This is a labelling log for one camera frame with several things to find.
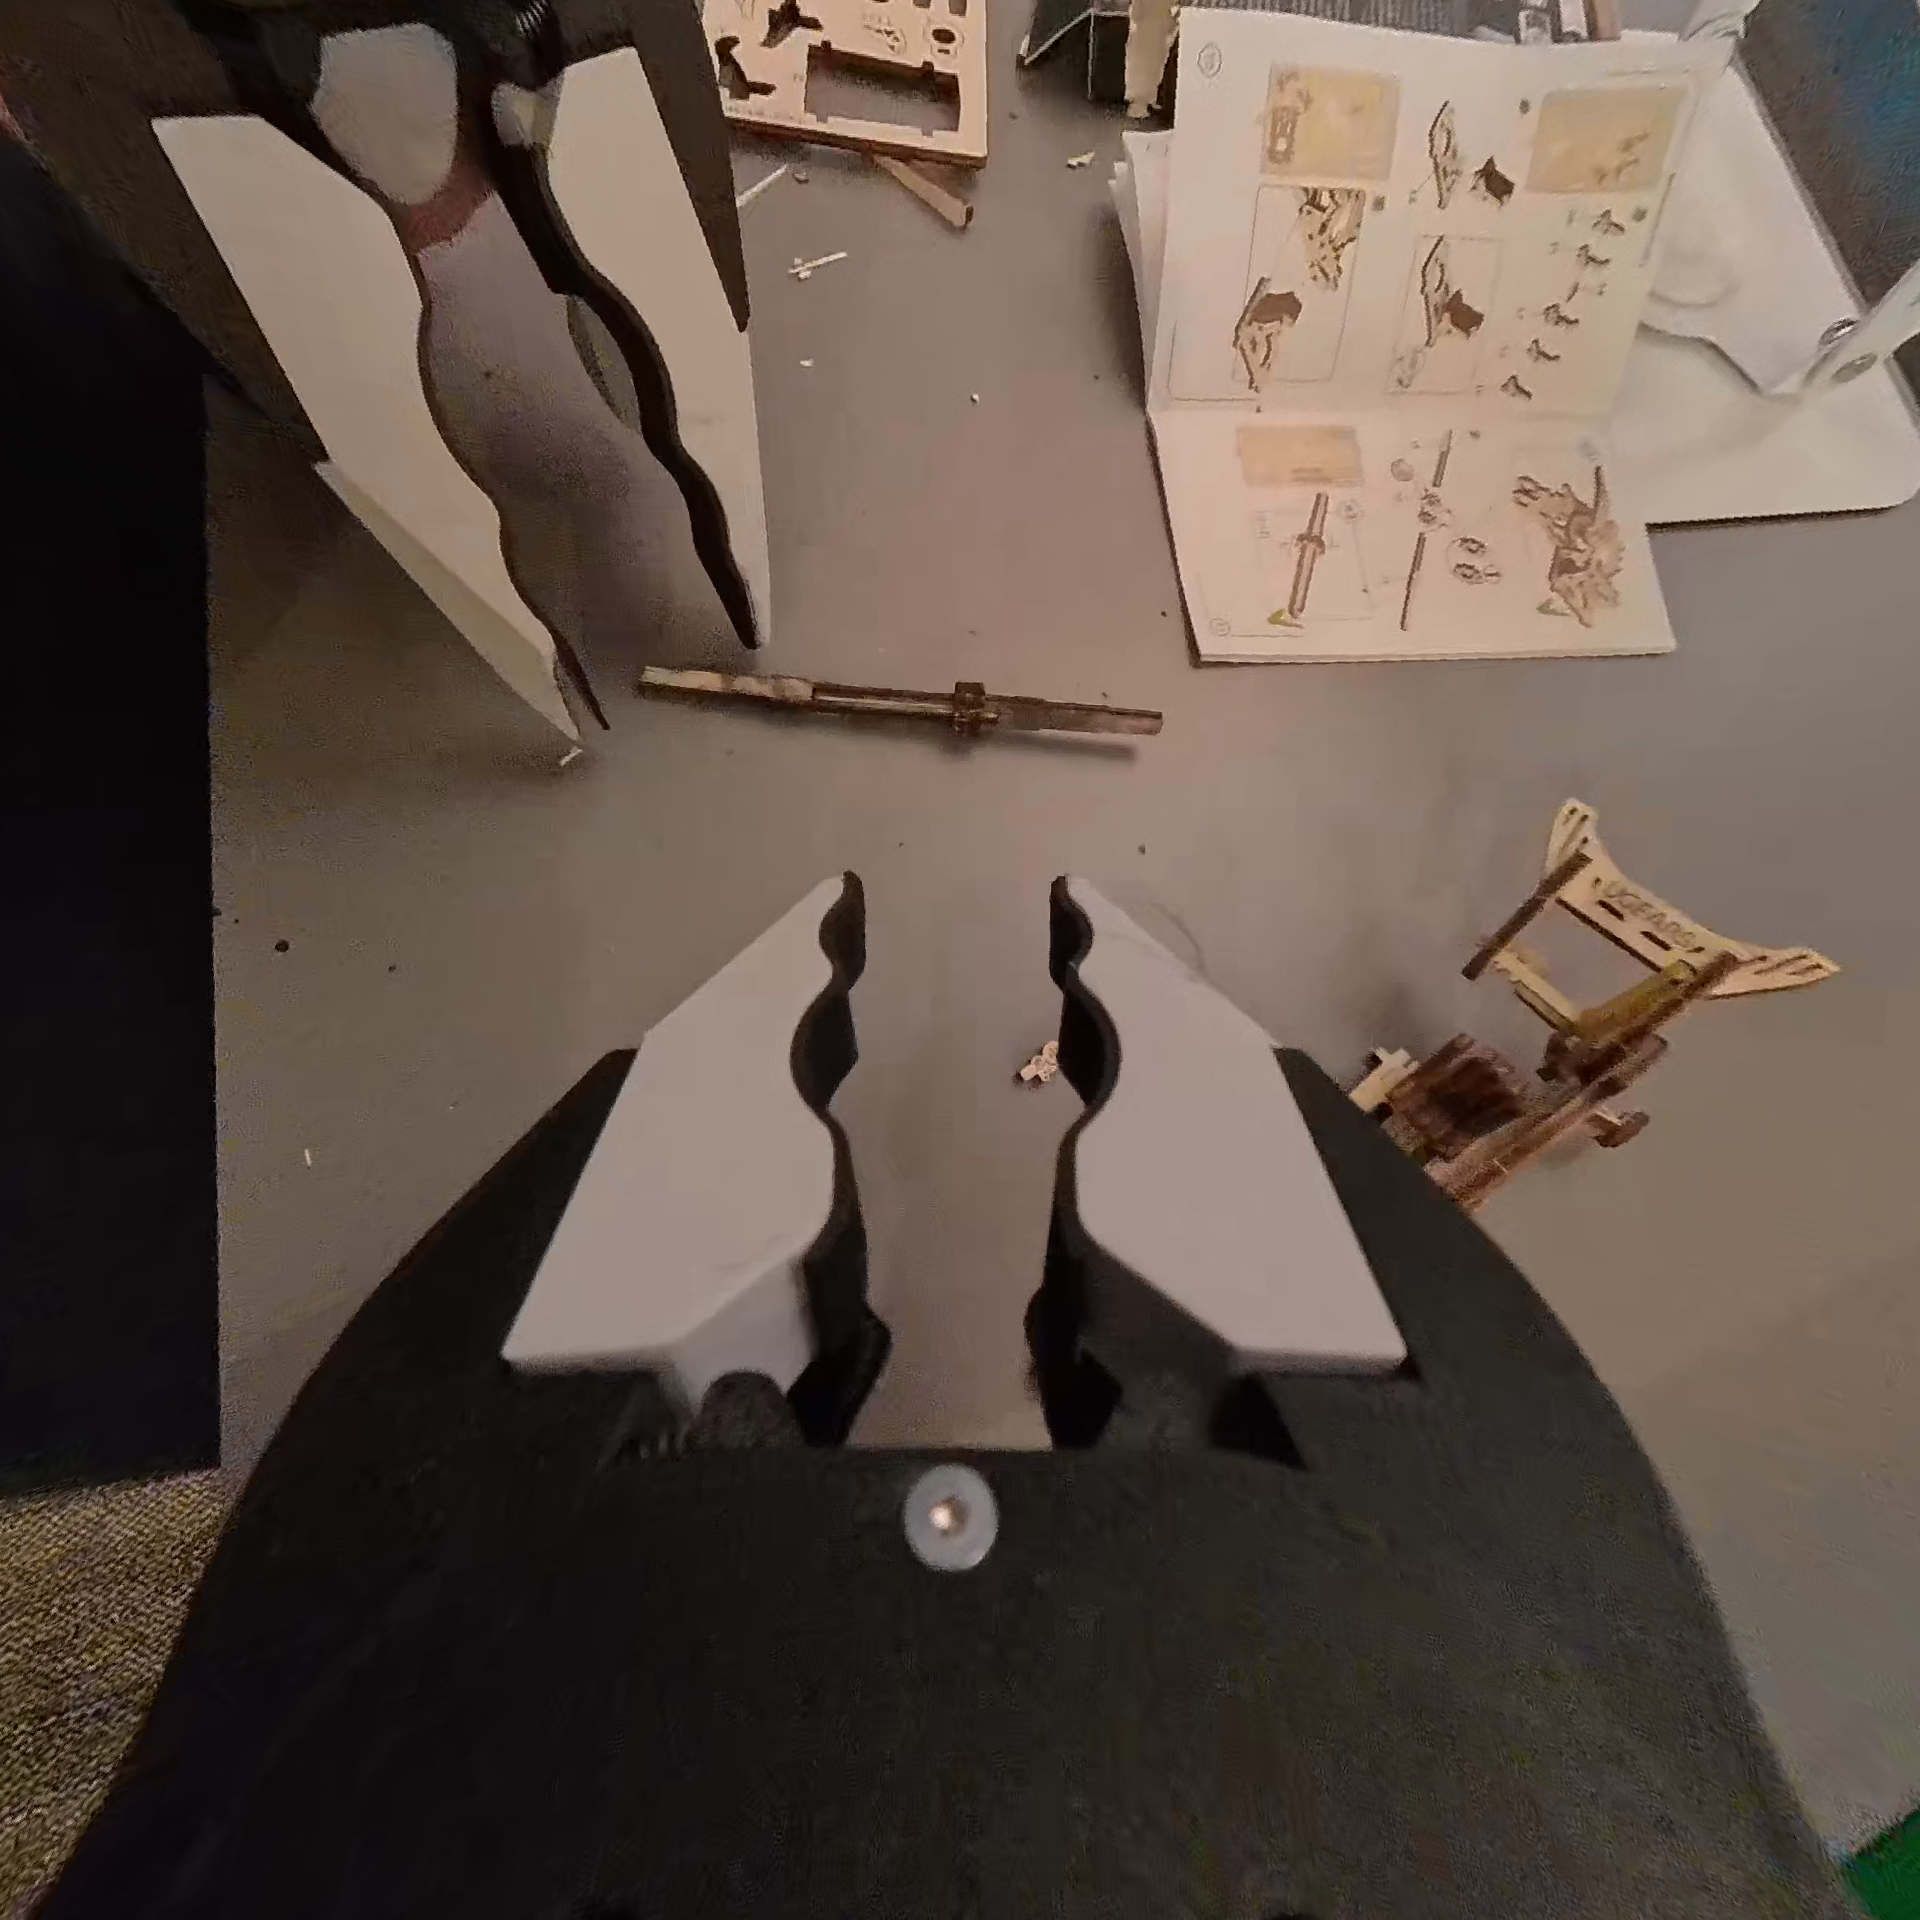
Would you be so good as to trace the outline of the wooden axle rod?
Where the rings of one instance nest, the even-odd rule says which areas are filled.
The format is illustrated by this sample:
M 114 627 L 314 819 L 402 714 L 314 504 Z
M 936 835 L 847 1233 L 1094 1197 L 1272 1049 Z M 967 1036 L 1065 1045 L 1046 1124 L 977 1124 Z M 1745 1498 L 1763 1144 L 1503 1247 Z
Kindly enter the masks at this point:
M 856 688 L 797 676 L 724 676 L 706 668 L 645 668 L 639 699 L 676 705 L 780 710 L 834 720 L 911 720 L 954 736 L 1046 735 L 1046 736 L 1157 736 L 1157 710 L 1109 701 L 1048 701 L 994 694 L 977 681 L 948 691 Z

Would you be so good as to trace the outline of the thin wooden stick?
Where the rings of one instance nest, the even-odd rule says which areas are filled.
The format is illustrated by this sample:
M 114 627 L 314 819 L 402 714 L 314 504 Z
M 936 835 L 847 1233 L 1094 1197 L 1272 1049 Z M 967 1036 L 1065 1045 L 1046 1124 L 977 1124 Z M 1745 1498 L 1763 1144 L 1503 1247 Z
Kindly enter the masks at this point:
M 890 155 L 871 155 L 876 170 L 881 170 L 902 195 L 911 195 L 917 204 L 925 204 L 936 221 L 948 230 L 971 230 L 975 224 L 975 204 L 967 195 L 942 187 L 929 179 L 922 164 Z

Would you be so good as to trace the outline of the partly built wooden model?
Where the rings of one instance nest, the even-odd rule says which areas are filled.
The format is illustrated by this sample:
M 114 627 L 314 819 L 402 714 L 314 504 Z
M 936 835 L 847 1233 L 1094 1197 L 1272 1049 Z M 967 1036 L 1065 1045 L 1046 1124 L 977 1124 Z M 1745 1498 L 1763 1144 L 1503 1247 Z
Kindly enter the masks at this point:
M 1705 1007 L 1824 987 L 1814 948 L 1718 935 L 1630 878 L 1604 849 L 1595 808 L 1566 801 L 1541 874 L 1469 952 L 1463 978 L 1504 990 L 1536 1021 L 1536 1057 L 1474 1032 L 1432 1054 L 1370 1049 L 1349 1101 L 1463 1212 L 1573 1149 L 1643 1134 L 1637 1092 Z

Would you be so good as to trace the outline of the open instruction booklet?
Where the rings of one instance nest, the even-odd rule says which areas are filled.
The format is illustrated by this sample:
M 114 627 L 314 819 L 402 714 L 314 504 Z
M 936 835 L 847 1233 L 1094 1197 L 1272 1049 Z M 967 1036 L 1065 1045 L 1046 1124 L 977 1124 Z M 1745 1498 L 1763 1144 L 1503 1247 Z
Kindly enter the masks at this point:
M 1147 431 L 1202 661 L 1675 648 L 1612 423 L 1749 13 L 1490 42 L 1184 8 Z

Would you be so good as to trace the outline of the person's dark clothing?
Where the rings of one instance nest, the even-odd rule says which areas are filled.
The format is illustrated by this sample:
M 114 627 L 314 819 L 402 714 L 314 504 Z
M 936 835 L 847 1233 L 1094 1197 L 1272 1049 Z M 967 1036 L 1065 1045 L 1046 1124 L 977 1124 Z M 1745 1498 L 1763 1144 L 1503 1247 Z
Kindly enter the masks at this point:
M 2 1494 L 219 1458 L 203 359 L 2 140 Z

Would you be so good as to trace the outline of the dark blue cloth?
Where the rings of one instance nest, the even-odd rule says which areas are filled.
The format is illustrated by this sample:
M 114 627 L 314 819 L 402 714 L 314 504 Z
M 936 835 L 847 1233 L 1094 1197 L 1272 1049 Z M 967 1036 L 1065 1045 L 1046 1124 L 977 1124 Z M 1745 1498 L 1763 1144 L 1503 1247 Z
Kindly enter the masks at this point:
M 1915 5 L 1759 5 L 1766 105 L 1866 304 L 1915 264 Z

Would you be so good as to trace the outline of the white-based clear acrylic stand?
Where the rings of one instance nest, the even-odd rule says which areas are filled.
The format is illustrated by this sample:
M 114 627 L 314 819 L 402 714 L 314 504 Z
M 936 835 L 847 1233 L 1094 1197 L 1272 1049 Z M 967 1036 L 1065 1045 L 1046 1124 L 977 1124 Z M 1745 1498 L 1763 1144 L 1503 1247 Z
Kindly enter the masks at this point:
M 1759 5 L 1630 5 L 1739 37 L 1664 216 L 1616 443 L 1647 526 L 1850 517 L 1915 496 L 1915 264 L 1866 304 L 1745 67 Z

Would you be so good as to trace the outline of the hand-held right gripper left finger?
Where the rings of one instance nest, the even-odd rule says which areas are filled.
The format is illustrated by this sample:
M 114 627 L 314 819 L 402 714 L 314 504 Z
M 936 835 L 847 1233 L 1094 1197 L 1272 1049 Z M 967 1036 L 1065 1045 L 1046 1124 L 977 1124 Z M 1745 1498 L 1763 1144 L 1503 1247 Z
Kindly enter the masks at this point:
M 850 1435 L 887 1363 L 831 1115 L 862 965 L 862 882 L 826 874 L 642 1032 L 508 1324 L 516 1374 L 639 1374 L 676 1429 L 755 1376 L 809 1443 Z

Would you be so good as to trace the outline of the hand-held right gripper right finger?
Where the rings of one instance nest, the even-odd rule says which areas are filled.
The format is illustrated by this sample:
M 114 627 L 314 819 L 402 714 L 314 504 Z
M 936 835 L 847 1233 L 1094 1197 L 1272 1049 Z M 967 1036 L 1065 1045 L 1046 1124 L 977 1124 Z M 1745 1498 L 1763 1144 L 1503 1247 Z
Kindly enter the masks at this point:
M 1291 1446 L 1269 1383 L 1391 1380 L 1406 1339 L 1279 1045 L 1078 874 L 1048 889 L 1056 1150 L 1024 1310 L 1053 1446 Z

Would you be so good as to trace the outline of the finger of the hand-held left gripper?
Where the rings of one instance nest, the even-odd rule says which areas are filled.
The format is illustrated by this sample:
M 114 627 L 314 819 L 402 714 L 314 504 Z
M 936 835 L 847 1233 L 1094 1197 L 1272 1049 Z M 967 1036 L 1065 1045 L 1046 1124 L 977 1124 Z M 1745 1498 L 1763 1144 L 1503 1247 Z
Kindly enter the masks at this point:
M 537 86 L 495 84 L 533 253 L 609 334 L 639 435 L 746 652 L 773 634 L 773 563 L 729 128 L 703 42 L 609 42 Z
M 155 120 L 155 133 L 323 443 L 320 481 L 538 720 L 584 741 L 604 710 L 521 597 L 425 370 L 413 224 L 452 209 L 462 120 L 370 129 L 329 109 L 314 150 L 261 115 Z

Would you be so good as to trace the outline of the laser-cut wooden parts sheet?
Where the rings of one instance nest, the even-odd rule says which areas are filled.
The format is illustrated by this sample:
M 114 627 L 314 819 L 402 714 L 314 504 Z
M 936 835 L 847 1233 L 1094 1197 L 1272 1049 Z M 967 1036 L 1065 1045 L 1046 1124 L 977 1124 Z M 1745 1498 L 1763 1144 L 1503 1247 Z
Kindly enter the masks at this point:
M 960 170 L 989 155 L 989 5 L 703 5 L 703 33 L 739 129 Z

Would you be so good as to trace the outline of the black model kit box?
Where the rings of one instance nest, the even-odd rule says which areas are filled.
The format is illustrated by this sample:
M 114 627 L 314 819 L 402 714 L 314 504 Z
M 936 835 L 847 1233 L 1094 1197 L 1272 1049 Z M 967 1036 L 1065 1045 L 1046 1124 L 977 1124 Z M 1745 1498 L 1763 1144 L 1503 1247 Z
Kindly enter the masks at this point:
M 1205 13 L 1269 13 L 1378 33 L 1481 42 L 1618 38 L 1618 5 L 1202 5 Z M 1130 120 L 1169 109 L 1184 5 L 1034 5 L 1021 67 L 1056 48 L 1082 48 L 1088 97 Z

